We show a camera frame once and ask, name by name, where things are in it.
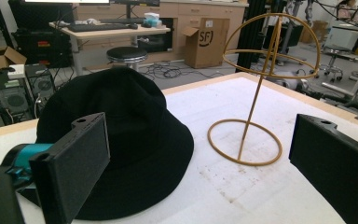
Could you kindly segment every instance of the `stool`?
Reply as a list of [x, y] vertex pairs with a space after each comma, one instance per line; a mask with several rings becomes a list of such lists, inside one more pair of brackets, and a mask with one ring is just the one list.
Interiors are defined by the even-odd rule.
[[108, 50], [106, 57], [112, 63], [125, 63], [138, 71], [138, 63], [147, 59], [147, 51], [136, 47], [118, 47]]
[[336, 60], [336, 57], [338, 56], [338, 54], [348, 53], [348, 52], [351, 52], [351, 50], [347, 49], [347, 48], [342, 48], [340, 46], [332, 45], [332, 46], [324, 46], [323, 51], [325, 53], [329, 53], [329, 54], [333, 54], [333, 55], [330, 59], [329, 64], [321, 64], [319, 66], [319, 70], [324, 71], [324, 74], [326, 76], [329, 75], [330, 73], [333, 73], [334, 76], [333, 76], [333, 78], [330, 79], [331, 82], [334, 82], [335, 80], [340, 81], [342, 79], [343, 72], [337, 66], [334, 66], [334, 61]]

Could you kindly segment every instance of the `black bucket hat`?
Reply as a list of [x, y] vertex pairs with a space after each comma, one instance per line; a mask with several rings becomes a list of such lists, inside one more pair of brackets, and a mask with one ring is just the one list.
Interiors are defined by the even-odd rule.
[[[127, 67], [76, 77], [46, 104], [36, 143], [55, 143], [71, 122], [104, 112], [111, 161], [76, 219], [130, 216], [179, 185], [193, 154], [189, 129], [168, 110], [156, 84]], [[37, 204], [34, 189], [21, 193]]]

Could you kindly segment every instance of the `gray floor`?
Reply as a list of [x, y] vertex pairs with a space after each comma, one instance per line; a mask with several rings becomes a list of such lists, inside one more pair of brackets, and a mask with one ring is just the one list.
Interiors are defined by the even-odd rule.
[[[316, 48], [314, 45], [312, 46], [299, 43], [296, 47], [290, 48], [289, 55], [295, 56], [297, 58], [305, 58], [307, 63], [313, 65], [315, 65], [316, 62]], [[228, 58], [234, 63], [236, 63], [237, 61], [237, 55], [229, 55]], [[321, 63], [328, 63], [330, 58], [330, 55], [321, 54]], [[264, 59], [260, 58], [259, 63], [253, 63], [252, 69], [261, 70], [263, 67], [263, 63]], [[294, 89], [295, 85], [299, 83], [303, 86], [303, 88], [307, 87], [308, 91], [317, 91], [323, 94], [330, 94], [341, 97], [343, 96], [341, 93], [333, 91], [331, 89], [327, 89], [322, 85], [322, 83], [330, 83], [346, 91], [352, 91], [355, 85], [355, 81], [349, 79], [349, 77], [353, 72], [358, 72], [358, 62], [349, 60], [348, 58], [337, 58], [335, 65], [341, 68], [344, 72], [344, 76], [340, 81], [336, 80], [334, 83], [332, 83], [330, 82], [330, 80], [333, 75], [326, 76], [323, 72], [320, 72], [319, 78], [310, 77], [307, 79], [302, 79], [306, 82], [306, 85], [302, 85], [303, 82], [301, 81], [296, 81], [296, 83], [293, 83], [293, 80], [290, 80], [286, 84], [289, 84], [289, 89]], [[55, 84], [57, 87], [60, 87], [62, 84], [66, 83], [68, 80], [76, 76], [76, 74], [73, 72], [73, 69], [70, 67], [63, 68], [60, 70], [50, 69], [50, 72], [53, 76], [57, 74], [55, 78]], [[221, 77], [224, 75], [232, 74], [234, 72], [235, 69], [228, 63], [223, 63], [222, 66], [218, 67], [196, 70], [185, 65], [183, 61], [144, 64], [140, 68], [140, 73], [154, 80], [155, 83], [162, 90], [175, 86], [185, 85], [187, 83], [201, 81], [207, 78]], [[300, 64], [295, 61], [283, 61], [283, 65], [275, 64], [274, 72], [283, 76], [304, 76], [310, 72], [310, 68], [305, 64]]]

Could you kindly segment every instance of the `wooden cabinet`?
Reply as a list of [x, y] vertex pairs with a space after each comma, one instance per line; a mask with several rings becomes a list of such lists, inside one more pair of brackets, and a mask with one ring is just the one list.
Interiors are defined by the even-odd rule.
[[[182, 30], [186, 26], [199, 27], [200, 19], [228, 18], [230, 27], [227, 40], [231, 34], [242, 24], [245, 6], [230, 6], [228, 4], [216, 5], [202, 3], [161, 2], [159, 7], [134, 7], [133, 17], [143, 17], [146, 12], [158, 13], [161, 18], [173, 18], [172, 51], [150, 53], [145, 63], [154, 63], [168, 60], [183, 59], [186, 37]], [[104, 19], [125, 17], [126, 7], [124, 5], [110, 6], [81, 6], [76, 9], [77, 19]], [[235, 49], [238, 44], [240, 33], [231, 40], [228, 49]], [[130, 38], [93, 40], [81, 43], [82, 49], [106, 49], [130, 44]]]

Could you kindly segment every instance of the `hat stand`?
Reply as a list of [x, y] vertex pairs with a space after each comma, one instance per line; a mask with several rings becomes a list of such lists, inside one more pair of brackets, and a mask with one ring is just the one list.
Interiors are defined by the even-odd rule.
[[[271, 37], [271, 41], [269, 42], [269, 46], [268, 46], [268, 50], [258, 50], [258, 49], [233, 49], [233, 50], [227, 50], [227, 46], [229, 44], [229, 42], [231, 41], [232, 37], [241, 29], [243, 28], [244, 26], [250, 24], [251, 22], [254, 22], [254, 21], [257, 21], [257, 20], [261, 20], [261, 19], [264, 19], [266, 17], [277, 17], [277, 22], [275, 24], [275, 27], [274, 27], [274, 30], [273, 30], [273, 33], [272, 33], [272, 37]], [[281, 28], [282, 28], [282, 18], [288, 18], [289, 20], [292, 20], [292, 21], [297, 21], [299, 22], [301, 25], [303, 25], [303, 28], [307, 29], [308, 32], [310, 33], [312, 39], [314, 40], [314, 42], [316, 43], [316, 49], [317, 49], [317, 54], [316, 54], [316, 63], [315, 65], [312, 65], [310, 63], [307, 63], [303, 60], [300, 60], [300, 59], [297, 59], [297, 58], [294, 58], [292, 56], [289, 56], [287, 54], [280, 54], [278, 53], [278, 47], [279, 47], [279, 43], [280, 43], [280, 36], [281, 36]], [[264, 62], [264, 65], [263, 65], [263, 69], [262, 71], [255, 71], [255, 70], [251, 70], [251, 69], [248, 69], [248, 68], [244, 68], [242, 66], [239, 66], [233, 62], [231, 62], [226, 56], [227, 54], [230, 54], [230, 53], [242, 53], [242, 52], [247, 52], [247, 53], [264, 53], [266, 54], [266, 60]], [[294, 17], [294, 16], [291, 16], [291, 15], [288, 15], [288, 14], [285, 14], [285, 13], [266, 13], [266, 14], [263, 14], [263, 15], [260, 15], [260, 16], [256, 16], [256, 17], [253, 17], [251, 18], [250, 20], [248, 20], [247, 22], [243, 23], [239, 28], [237, 28], [237, 30], [231, 35], [231, 37], [228, 39], [228, 42], [226, 43], [226, 46], [225, 46], [225, 50], [224, 50], [224, 54], [223, 54], [223, 60], [226, 62], [226, 63], [229, 63], [231, 64], [232, 66], [236, 67], [237, 69], [243, 71], [243, 72], [248, 72], [248, 73], [251, 73], [251, 74], [257, 74], [259, 75], [259, 80], [258, 80], [258, 84], [257, 84], [257, 88], [256, 88], [256, 91], [255, 91], [255, 97], [254, 97], [254, 100], [253, 100], [253, 103], [252, 103], [252, 107], [251, 107], [251, 110], [250, 110], [250, 113], [249, 113], [249, 117], [247, 120], [243, 120], [243, 119], [222, 119], [222, 120], [219, 120], [217, 121], [216, 123], [214, 123], [208, 130], [208, 141], [209, 143], [211, 144], [212, 148], [214, 150], [216, 150], [221, 156], [225, 157], [226, 159], [230, 160], [230, 161], [234, 161], [236, 163], [239, 163], [239, 164], [243, 164], [243, 165], [250, 165], [250, 166], [263, 166], [263, 165], [269, 165], [269, 164], [272, 164], [273, 162], [275, 162], [277, 159], [280, 158], [280, 156], [282, 155], [282, 144], [280, 142], [280, 140], [278, 139], [277, 136], [275, 136], [274, 133], [272, 133], [271, 131], [269, 131], [267, 128], [259, 125], [259, 124], [256, 124], [256, 123], [253, 123], [251, 122], [251, 119], [252, 119], [252, 115], [253, 115], [253, 112], [254, 112], [254, 109], [255, 109], [255, 103], [257, 101], [257, 96], [258, 96], [258, 93], [260, 92], [260, 88], [261, 88], [261, 83], [263, 81], [263, 79], [265, 77], [276, 77], [276, 78], [291, 78], [291, 79], [297, 79], [297, 78], [308, 78], [308, 77], [315, 77], [317, 76], [318, 74], [318, 71], [319, 71], [319, 61], [320, 61], [320, 46], [319, 46], [319, 42], [318, 42], [318, 39], [315, 35], [315, 33], [311, 30], [311, 28], [303, 21], [299, 20], [298, 18]], [[309, 66], [311, 68], [311, 70], [313, 70], [314, 72], [312, 74], [309, 74], [309, 75], [305, 75], [305, 76], [302, 76], [302, 77], [285, 77], [285, 76], [279, 76], [279, 75], [275, 75], [273, 73], [273, 70], [274, 70], [274, 65], [275, 65], [275, 61], [276, 61], [276, 58], [277, 57], [283, 57], [283, 58], [287, 58], [287, 59], [290, 59], [290, 60], [294, 60], [294, 61], [297, 61], [301, 64], [305, 64], [307, 66]], [[268, 64], [269, 64], [269, 59], [271, 59], [271, 67], [269, 69], [268, 72], [266, 72], [267, 70], [267, 67], [268, 67]], [[241, 146], [240, 146], [240, 150], [239, 150], [239, 153], [238, 153], [238, 157], [237, 158], [234, 158], [234, 157], [231, 157], [229, 156], [228, 154], [226, 154], [225, 152], [223, 152], [221, 149], [219, 149], [213, 142], [213, 139], [211, 137], [211, 133], [212, 133], [212, 130], [214, 127], [216, 127], [218, 124], [221, 124], [221, 123], [225, 123], [225, 122], [241, 122], [241, 123], [245, 123], [245, 128], [244, 128], [244, 131], [243, 131], [243, 134], [242, 134], [242, 138], [241, 138]], [[249, 125], [253, 125], [255, 126], [256, 128], [264, 131], [265, 133], [269, 134], [274, 140], [275, 142], [277, 143], [278, 145], [278, 153], [277, 155], [269, 160], [269, 161], [246, 161], [246, 160], [242, 160], [241, 159], [241, 156], [242, 156], [242, 152], [243, 152], [243, 145], [245, 143], [245, 137], [246, 137], [246, 134], [248, 133], [248, 129], [249, 129]]]

